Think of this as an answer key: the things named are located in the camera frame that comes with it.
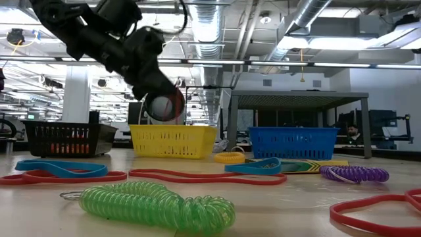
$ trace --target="blue rubber band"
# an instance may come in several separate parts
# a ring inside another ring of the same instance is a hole
[[[108,173],[106,165],[44,159],[19,161],[14,169],[17,171],[43,170],[59,178],[93,178],[106,176]],[[69,169],[86,170],[88,172],[73,172]]]
[[[262,168],[265,165],[275,164],[275,167]],[[279,158],[268,158],[247,164],[226,165],[225,172],[238,172],[242,174],[273,175],[281,172],[281,161]]]

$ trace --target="red rubber band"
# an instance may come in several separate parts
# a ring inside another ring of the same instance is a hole
[[[111,182],[127,179],[127,174],[122,171],[109,171],[106,176],[93,178],[57,178],[47,171],[34,170],[26,171],[23,174],[4,176],[0,178],[0,184],[3,185],[23,185],[37,183],[59,183],[59,184],[77,184],[85,182]]]
[[[385,226],[381,224],[370,223],[368,221],[358,220],[352,217],[347,217],[340,214],[339,212],[354,209],[359,207],[366,207],[374,205],[383,201],[406,201],[404,195],[398,194],[386,194],[380,196],[374,196],[366,199],[359,199],[355,201],[345,201],[342,203],[335,204],[330,207],[330,218],[337,223],[346,224],[355,228],[370,231],[382,236],[390,237],[419,237],[421,236],[421,227],[393,227]]]
[[[173,176],[180,176],[185,178],[173,178],[159,174],[169,174]],[[168,171],[162,169],[133,169],[129,171],[129,176],[142,177],[142,178],[155,178],[168,182],[183,183],[183,184],[199,184],[199,183],[237,183],[237,184],[252,184],[252,185],[277,185],[285,182],[287,176],[284,174],[275,174],[271,176],[278,177],[276,180],[248,180],[244,178],[227,178],[232,176],[243,176],[250,174],[241,174],[236,172],[227,172],[222,174],[190,174],[184,172]]]
[[[421,197],[415,197],[414,195],[420,195],[421,189],[409,190],[405,192],[405,199],[411,203],[417,210],[421,211]]]

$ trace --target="desk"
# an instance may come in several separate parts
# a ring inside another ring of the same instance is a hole
[[[370,123],[368,118],[368,93],[339,92],[276,92],[276,91],[238,91],[231,93],[228,113],[228,149],[237,141],[238,109],[273,109],[318,111],[319,126],[322,126],[323,112],[341,105],[361,101],[362,134],[364,157],[371,158]]]
[[[0,175],[16,174],[18,161],[31,159],[28,152],[15,152],[0,158]],[[421,163],[388,159],[348,159],[352,165],[376,166],[390,172],[385,184],[344,184],[322,178],[319,174],[288,175],[288,181],[277,186],[246,184],[175,184],[160,180],[169,190],[188,196],[221,196],[235,204],[236,222],[219,237],[374,237],[359,230],[330,222],[329,206],[340,201],[367,198],[373,195],[398,193],[419,188]],[[134,168],[159,168],[173,171],[212,173],[223,172],[224,165],[212,159],[134,158],[131,149],[112,149],[109,155],[93,159],[63,159],[90,161],[108,165],[110,170],[128,171]],[[59,197],[61,192],[83,190],[91,184],[32,184],[0,187],[0,229],[4,237],[174,237],[175,231],[151,228],[140,224],[102,219],[85,213],[75,201]],[[379,204],[358,213],[349,213],[364,220],[394,226],[419,225],[420,216],[402,203]],[[176,233],[176,237],[185,237]]]

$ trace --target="black basket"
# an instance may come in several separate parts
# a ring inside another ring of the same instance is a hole
[[[117,128],[104,124],[23,121],[31,155],[93,157],[111,150]]]

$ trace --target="air duct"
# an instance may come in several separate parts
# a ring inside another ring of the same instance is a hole
[[[196,45],[196,53],[199,59],[221,59],[221,46],[217,45],[221,38],[222,29],[222,11],[221,6],[216,5],[192,5],[189,7],[190,15],[193,18],[192,30],[195,41],[200,43],[215,43],[212,44],[198,44]],[[220,68],[218,67],[202,67],[201,69],[201,82],[196,86],[218,85],[217,82]],[[203,92],[204,103],[212,103],[218,101],[215,98],[219,92]],[[209,117],[209,121],[215,121],[218,110],[218,105],[206,105],[205,109]]]
[[[281,37],[272,52],[265,58],[266,61],[281,61],[285,58],[290,49],[282,45],[282,38],[286,34],[308,35],[310,25],[316,20],[317,16],[329,5],[332,0],[301,0],[297,10],[290,16],[282,19],[280,29]],[[259,72],[263,74],[279,73],[280,69],[273,66],[262,66]]]

